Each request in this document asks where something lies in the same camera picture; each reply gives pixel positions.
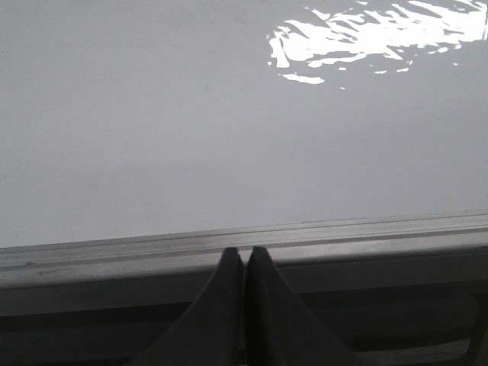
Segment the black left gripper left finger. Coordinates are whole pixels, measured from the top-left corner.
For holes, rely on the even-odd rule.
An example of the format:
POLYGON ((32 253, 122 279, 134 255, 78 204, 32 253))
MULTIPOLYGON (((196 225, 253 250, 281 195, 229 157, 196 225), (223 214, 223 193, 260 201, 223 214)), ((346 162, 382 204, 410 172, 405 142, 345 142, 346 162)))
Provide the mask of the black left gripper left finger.
POLYGON ((184 315, 137 355, 132 365, 234 365, 241 314, 243 263, 235 248, 219 264, 184 315))

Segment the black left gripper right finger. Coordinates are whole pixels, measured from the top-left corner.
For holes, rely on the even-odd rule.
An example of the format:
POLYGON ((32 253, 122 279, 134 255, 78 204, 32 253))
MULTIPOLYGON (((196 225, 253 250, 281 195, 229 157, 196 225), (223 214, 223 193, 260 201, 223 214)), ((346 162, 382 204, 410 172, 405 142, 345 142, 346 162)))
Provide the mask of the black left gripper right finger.
POLYGON ((361 363, 293 293, 264 247, 246 267, 244 322, 249 365, 361 363))

